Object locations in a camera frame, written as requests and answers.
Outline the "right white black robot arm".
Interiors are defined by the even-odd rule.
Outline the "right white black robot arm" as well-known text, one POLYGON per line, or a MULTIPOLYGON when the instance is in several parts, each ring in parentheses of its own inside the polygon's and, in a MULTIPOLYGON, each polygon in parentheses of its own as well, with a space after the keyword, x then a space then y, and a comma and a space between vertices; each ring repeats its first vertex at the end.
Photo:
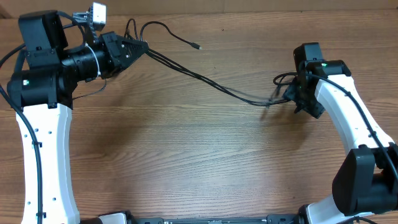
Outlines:
POLYGON ((327 198, 300 207, 292 223, 353 223, 397 210, 397 143, 363 103, 347 65, 325 60, 319 43, 294 50, 296 73, 284 99, 314 118, 327 112, 346 158, 327 198))

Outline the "black USB cable thick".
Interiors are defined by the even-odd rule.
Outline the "black USB cable thick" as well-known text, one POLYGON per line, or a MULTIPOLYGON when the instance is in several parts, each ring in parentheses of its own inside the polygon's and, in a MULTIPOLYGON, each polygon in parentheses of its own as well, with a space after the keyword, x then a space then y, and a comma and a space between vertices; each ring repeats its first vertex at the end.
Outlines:
MULTIPOLYGON (((128 39, 132 39, 132 40, 139 40, 139 36, 140 36, 140 31, 138 31, 136 20, 134 18, 130 18, 126 24, 126 28, 124 31, 124 37, 127 37, 128 39)), ((247 98, 244 98, 242 96, 234 94, 234 92, 237 93, 238 90, 233 90, 232 88, 226 88, 225 86, 220 85, 219 83, 215 82, 214 80, 211 80, 208 77, 200 75, 199 73, 195 73, 195 72, 185 68, 181 64, 173 61, 172 59, 166 57, 165 55, 159 53, 158 51, 155 51, 155 50, 149 48, 148 51, 146 52, 146 55, 149 56, 151 59, 161 63, 162 65, 165 65, 166 67, 168 67, 176 72, 179 72, 184 75, 188 75, 189 77, 200 80, 200 81, 206 83, 207 85, 215 88, 216 90, 218 90, 222 93, 225 93, 229 96, 232 96, 233 98, 243 101, 249 105, 270 107, 273 105, 279 105, 279 104, 289 102, 288 100, 285 100, 285 99, 273 100, 272 97, 267 101, 249 100, 247 98)))

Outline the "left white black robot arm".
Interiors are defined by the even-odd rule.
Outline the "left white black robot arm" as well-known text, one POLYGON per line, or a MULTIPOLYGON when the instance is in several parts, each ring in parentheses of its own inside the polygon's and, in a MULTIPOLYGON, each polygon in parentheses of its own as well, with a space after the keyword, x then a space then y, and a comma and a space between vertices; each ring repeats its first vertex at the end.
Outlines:
POLYGON ((23 43, 1 94, 16 112, 24 151, 24 223, 80 223, 69 154, 73 92, 79 82, 107 80, 148 50, 141 40, 103 32, 106 6, 94 3, 69 16, 83 42, 68 46, 62 11, 39 11, 18 20, 23 43))

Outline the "black USB cable thin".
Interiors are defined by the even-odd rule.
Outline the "black USB cable thin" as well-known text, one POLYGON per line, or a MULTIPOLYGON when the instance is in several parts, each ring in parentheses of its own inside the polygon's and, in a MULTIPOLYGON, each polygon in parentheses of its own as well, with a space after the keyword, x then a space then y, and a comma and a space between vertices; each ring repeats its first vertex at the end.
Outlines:
POLYGON ((201 50, 201 49, 202 49, 202 47, 201 47, 199 44, 196 44, 196 43, 194 43, 194 42, 189 42, 189 41, 187 41, 187 40, 185 40, 185 39, 183 39, 183 38, 181 38, 181 37, 175 35, 175 34, 169 29, 169 27, 168 27, 166 24, 164 24, 163 22, 159 22, 159 21, 150 21, 150 22, 146 22, 146 23, 141 27, 139 40, 144 40, 144 38, 143 38, 144 29, 145 29, 147 26, 151 25, 151 24, 157 24, 157 25, 163 26, 163 27, 167 30, 167 32, 168 32, 172 37, 178 39, 178 40, 181 41, 181 42, 184 42, 184 43, 190 45, 190 46, 193 47, 194 49, 197 49, 197 50, 201 50))

